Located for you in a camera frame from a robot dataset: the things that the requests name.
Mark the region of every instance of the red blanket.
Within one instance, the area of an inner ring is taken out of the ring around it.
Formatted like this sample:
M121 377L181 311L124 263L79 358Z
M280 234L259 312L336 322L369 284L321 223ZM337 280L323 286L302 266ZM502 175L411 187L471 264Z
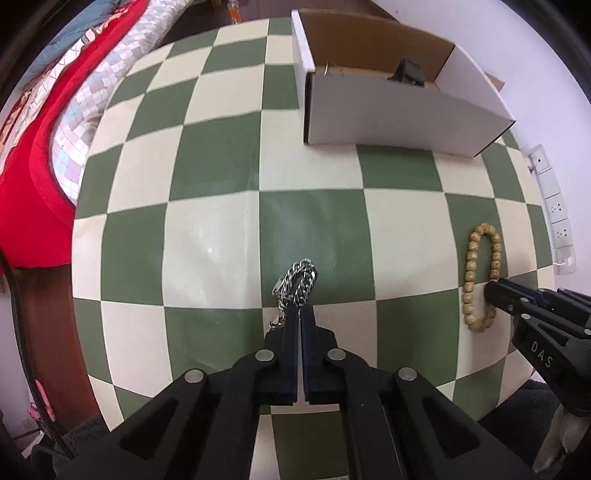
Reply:
M8 154L0 175L0 247L14 267L55 267L72 260L74 206L50 167L53 126L80 85L142 15L148 0L127 4L54 85L37 118Z

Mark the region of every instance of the pink item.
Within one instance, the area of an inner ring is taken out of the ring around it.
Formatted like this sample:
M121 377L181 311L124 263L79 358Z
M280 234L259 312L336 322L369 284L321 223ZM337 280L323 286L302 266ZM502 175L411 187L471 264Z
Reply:
M45 393L45 389L43 388L43 385L41 385L41 382L39 382L39 380L35 380L35 383L37 384L37 389L39 390L39 393L41 394L41 398L43 399L43 403L45 404L45 409L47 410L47 414L49 415L50 420L55 421L56 414L54 413L53 408L51 408L51 404L49 403L49 398L47 398L47 394ZM27 413L31 417L33 417L36 421L41 420L41 414L39 413L37 405L35 405L35 402L33 402L32 399L31 399L31 406L27 409Z

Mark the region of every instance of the cardboard box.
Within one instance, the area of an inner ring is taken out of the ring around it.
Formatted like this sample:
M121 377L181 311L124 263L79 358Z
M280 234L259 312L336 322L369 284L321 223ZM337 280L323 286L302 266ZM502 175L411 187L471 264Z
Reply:
M449 40L393 20L294 10L304 142L420 148L474 157L513 123L484 71ZM426 87L387 80L401 59Z

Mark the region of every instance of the screw head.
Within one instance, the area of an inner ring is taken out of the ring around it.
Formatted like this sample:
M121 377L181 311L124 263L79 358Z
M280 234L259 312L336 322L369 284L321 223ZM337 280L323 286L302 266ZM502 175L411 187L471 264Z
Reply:
M203 380L203 377L203 372L197 368L194 368L185 373L185 382L199 383L201 380Z
M346 357L346 353L344 350L341 350L340 348L333 348L329 350L328 356L331 360L338 362Z
M417 377L417 371L414 368L402 367L398 370L398 376L407 382L412 382Z
M275 354L272 350L267 350L266 348L259 350L255 353L255 358L259 360L259 362L270 362L275 357Z

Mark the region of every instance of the wooden bead bracelet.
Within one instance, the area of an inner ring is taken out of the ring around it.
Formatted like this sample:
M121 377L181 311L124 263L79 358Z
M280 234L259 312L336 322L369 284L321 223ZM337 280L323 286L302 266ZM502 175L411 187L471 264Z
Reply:
M464 322L472 332L484 332L490 328L496 317L496 308L487 305L484 318L477 319L474 315L473 291L476 280L476 261L478 260L478 246L482 235L488 235L492 243L491 272L489 278L497 280L501 275L501 235L495 233L495 227L488 223L482 223L474 228L468 242L468 253L466 254L466 274L464 286L462 287L462 313Z

